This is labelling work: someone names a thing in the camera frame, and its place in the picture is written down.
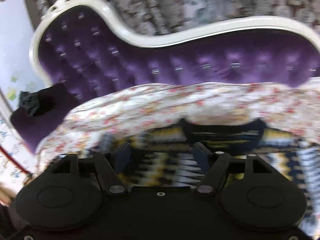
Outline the dark green scrunchie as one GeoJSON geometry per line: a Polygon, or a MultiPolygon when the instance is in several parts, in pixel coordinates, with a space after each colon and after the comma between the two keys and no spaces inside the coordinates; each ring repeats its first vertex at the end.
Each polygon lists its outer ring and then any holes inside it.
{"type": "Polygon", "coordinates": [[[27,116],[40,116],[47,111],[47,99],[38,92],[30,93],[21,91],[19,107],[25,111],[27,116]]]}

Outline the purple tufted white-framed headboard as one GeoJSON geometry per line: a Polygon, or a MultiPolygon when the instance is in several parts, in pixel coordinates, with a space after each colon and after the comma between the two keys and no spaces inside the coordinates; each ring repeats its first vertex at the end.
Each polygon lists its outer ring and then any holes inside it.
{"type": "Polygon", "coordinates": [[[46,86],[62,83],[79,103],[156,83],[298,87],[319,79],[319,35],[278,16],[141,35],[105,0],[57,0],[34,32],[29,60],[46,86]]]}

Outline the yellow navy patterned knit sweater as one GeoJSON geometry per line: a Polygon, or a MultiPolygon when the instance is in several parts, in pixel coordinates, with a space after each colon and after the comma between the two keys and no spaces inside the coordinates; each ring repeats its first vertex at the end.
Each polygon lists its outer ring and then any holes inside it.
{"type": "Polygon", "coordinates": [[[258,155],[304,192],[307,210],[300,228],[312,238],[319,237],[319,144],[270,128],[262,120],[239,126],[213,126],[182,119],[122,140],[106,133],[97,150],[128,187],[195,188],[218,153],[240,159],[248,154],[258,155]]]}

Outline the purple velvet side cushion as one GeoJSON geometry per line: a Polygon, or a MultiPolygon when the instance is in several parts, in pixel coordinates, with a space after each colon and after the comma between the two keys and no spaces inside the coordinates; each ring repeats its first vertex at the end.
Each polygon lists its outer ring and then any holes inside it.
{"type": "Polygon", "coordinates": [[[26,110],[29,104],[20,103],[10,121],[30,152],[35,153],[40,141],[61,124],[66,114],[78,105],[78,100],[62,83],[31,93],[29,98],[38,109],[26,110]]]}

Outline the floral bedspread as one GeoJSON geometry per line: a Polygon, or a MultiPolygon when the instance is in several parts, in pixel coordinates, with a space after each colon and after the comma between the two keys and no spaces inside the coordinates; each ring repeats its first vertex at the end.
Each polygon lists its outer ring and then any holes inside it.
{"type": "Polygon", "coordinates": [[[122,139],[181,118],[200,125],[242,125],[255,119],[319,142],[319,79],[291,88],[274,82],[140,85],[101,96],[67,113],[37,146],[36,175],[58,155],[95,146],[102,134],[122,139]]]}

